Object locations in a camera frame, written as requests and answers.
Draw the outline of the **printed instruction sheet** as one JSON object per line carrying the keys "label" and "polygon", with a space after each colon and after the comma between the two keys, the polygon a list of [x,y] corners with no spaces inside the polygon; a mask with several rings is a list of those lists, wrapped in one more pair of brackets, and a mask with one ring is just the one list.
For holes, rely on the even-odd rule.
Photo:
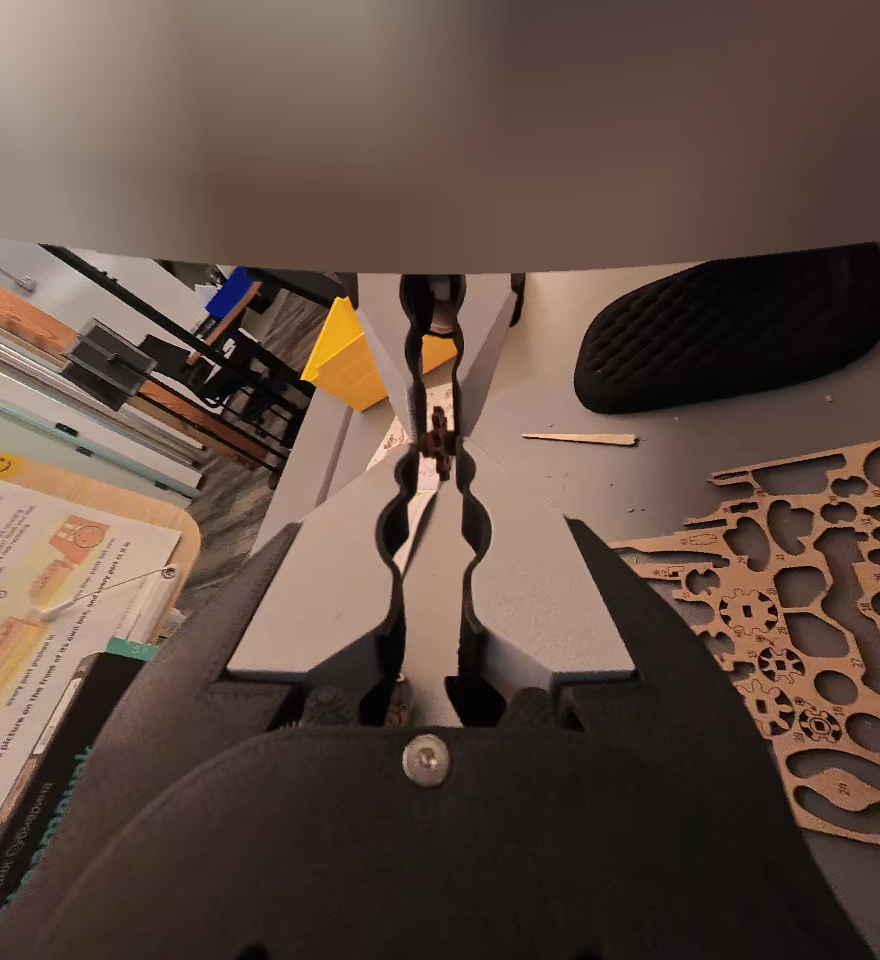
{"label": "printed instruction sheet", "polygon": [[88,598],[52,623],[34,610],[161,569],[179,540],[170,529],[0,480],[0,806],[26,762],[28,738],[81,661],[129,632],[161,577]]}

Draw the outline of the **black table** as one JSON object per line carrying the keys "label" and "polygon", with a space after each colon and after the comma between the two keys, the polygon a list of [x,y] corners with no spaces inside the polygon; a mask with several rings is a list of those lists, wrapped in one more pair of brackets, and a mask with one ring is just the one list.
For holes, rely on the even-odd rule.
{"label": "black table", "polygon": [[339,299],[355,300],[356,291],[351,284],[344,285],[323,272],[250,267],[246,271],[257,282],[326,309],[333,307]]}

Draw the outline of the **thin wooden stick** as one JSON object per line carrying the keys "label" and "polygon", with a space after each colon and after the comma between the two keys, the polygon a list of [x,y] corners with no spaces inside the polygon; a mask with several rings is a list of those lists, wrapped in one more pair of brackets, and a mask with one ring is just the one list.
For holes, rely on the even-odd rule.
{"label": "thin wooden stick", "polygon": [[520,436],[524,440],[534,442],[619,449],[634,449],[638,447],[641,440],[641,438],[632,434],[526,433]]}

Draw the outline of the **black textured wrist rest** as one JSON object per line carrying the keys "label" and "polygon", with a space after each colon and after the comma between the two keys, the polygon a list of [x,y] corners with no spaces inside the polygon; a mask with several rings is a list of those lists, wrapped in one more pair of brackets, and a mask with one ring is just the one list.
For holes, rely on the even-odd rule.
{"label": "black textured wrist rest", "polygon": [[629,415],[787,389],[880,342],[880,245],[709,261],[645,284],[590,324],[573,388]]}

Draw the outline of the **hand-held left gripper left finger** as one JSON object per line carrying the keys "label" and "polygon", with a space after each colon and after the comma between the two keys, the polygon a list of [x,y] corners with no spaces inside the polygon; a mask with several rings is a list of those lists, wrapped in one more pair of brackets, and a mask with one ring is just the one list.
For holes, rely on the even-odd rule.
{"label": "hand-held left gripper left finger", "polygon": [[406,651],[403,577],[418,452],[396,448],[299,525],[236,650],[230,678],[341,690],[382,724]]}

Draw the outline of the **light wooden board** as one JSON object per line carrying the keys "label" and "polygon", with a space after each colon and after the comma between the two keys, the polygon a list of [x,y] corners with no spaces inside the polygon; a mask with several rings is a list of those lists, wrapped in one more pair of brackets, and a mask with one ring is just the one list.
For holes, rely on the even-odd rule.
{"label": "light wooden board", "polygon": [[91,508],[130,521],[147,523],[180,534],[180,539],[170,558],[172,564],[180,567],[180,579],[147,640],[149,645],[159,644],[170,613],[182,592],[184,582],[193,571],[199,556],[201,534],[194,519],[185,510],[145,493],[114,486],[24,456],[13,455],[23,461],[21,473],[11,480],[0,478],[1,481],[84,508]]}

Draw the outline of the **blue plastic bin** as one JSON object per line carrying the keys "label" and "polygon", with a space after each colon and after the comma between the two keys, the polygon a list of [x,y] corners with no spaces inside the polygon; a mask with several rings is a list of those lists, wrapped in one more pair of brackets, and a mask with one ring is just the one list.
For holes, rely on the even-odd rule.
{"label": "blue plastic bin", "polygon": [[242,313],[260,292],[262,282],[243,267],[235,267],[206,304],[206,314],[224,321]]}

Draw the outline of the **yellow plastic bin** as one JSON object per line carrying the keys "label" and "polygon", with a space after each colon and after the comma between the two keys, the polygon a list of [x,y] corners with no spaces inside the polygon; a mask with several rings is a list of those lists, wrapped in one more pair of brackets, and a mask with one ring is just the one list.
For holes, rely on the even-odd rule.
{"label": "yellow plastic bin", "polygon": [[302,379],[362,412],[389,397],[358,313],[347,298],[334,302]]}

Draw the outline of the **dark model kit box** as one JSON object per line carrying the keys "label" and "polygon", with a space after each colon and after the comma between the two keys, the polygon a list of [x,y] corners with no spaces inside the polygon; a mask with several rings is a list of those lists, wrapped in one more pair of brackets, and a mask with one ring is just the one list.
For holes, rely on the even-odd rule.
{"label": "dark model kit box", "polygon": [[158,653],[115,640],[79,663],[0,805],[0,914],[19,894],[66,815],[93,746],[122,696]]}

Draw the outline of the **long black pole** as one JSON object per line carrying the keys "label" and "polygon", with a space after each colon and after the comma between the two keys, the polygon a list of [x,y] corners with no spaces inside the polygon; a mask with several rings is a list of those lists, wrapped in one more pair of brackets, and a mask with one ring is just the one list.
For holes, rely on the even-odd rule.
{"label": "long black pole", "polygon": [[255,378],[253,373],[248,371],[245,366],[242,366],[239,361],[225,356],[201,338],[196,337],[189,330],[184,329],[150,303],[129,291],[115,278],[111,277],[107,271],[98,269],[98,267],[65,246],[50,244],[38,244],[38,246],[82,277],[105,290],[125,306],[134,309],[136,313],[146,318],[154,326],[173,335],[177,340],[186,344],[194,353],[200,354],[212,365],[228,372],[237,382],[255,391],[265,393],[266,396],[275,402],[282,401],[281,392],[270,387],[267,380]]}

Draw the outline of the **person's right hand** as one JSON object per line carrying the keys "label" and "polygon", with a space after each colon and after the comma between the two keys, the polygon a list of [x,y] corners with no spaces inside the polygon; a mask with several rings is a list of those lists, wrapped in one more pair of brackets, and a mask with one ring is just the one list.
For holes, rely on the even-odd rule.
{"label": "person's right hand", "polygon": [[452,337],[458,320],[459,280],[450,274],[430,274],[427,282],[433,298],[429,333],[439,338]]}

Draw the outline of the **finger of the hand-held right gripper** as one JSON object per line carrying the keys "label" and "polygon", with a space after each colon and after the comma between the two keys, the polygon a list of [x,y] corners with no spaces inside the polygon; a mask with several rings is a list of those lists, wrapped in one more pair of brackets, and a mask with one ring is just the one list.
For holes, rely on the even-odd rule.
{"label": "finger of the hand-held right gripper", "polygon": [[456,435],[476,429],[504,349],[516,303],[511,273],[451,274],[458,278],[457,321],[452,340],[456,357],[451,373]]}
{"label": "finger of the hand-held right gripper", "polygon": [[418,321],[432,317],[434,293],[427,274],[358,275],[358,318],[389,401],[410,442],[428,432],[423,381],[424,335]]}

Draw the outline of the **laser-cut plywood parts sheet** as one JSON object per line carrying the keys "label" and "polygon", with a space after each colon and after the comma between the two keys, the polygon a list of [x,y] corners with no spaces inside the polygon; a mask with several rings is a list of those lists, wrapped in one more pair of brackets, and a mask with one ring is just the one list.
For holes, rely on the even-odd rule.
{"label": "laser-cut plywood parts sheet", "polygon": [[713,513],[614,549],[693,621],[799,826],[880,846],[880,440],[710,484]]}

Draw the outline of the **folded assembly booklet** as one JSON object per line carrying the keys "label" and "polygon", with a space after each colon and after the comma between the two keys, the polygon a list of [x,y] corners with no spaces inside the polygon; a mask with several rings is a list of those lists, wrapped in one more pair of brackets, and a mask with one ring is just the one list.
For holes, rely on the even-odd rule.
{"label": "folded assembly booklet", "polygon": [[[435,407],[441,407],[446,418],[446,426],[452,427],[454,418],[454,390],[451,380],[447,380],[446,383],[438,383],[435,386],[427,387],[426,407],[428,414],[431,414]],[[401,425],[399,419],[395,417],[382,443],[368,463],[367,470],[372,470],[380,462],[383,462],[389,453],[406,445],[408,442],[409,438],[404,427]],[[410,560],[415,555],[421,542],[425,524],[430,518],[431,510],[434,506],[434,499],[442,483],[443,481],[437,471],[436,460],[432,457],[421,455],[417,489],[407,505],[408,538],[404,544],[400,546],[394,557],[395,565],[401,576],[406,575]]]}

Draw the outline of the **small dark wooden gear part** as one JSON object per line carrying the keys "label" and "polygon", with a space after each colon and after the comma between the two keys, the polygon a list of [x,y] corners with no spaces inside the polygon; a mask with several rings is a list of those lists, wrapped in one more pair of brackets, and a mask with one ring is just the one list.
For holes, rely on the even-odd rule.
{"label": "small dark wooden gear part", "polygon": [[422,458],[433,462],[439,483],[450,481],[457,456],[457,434],[449,424],[443,407],[434,406],[429,418],[429,429],[419,440]]}

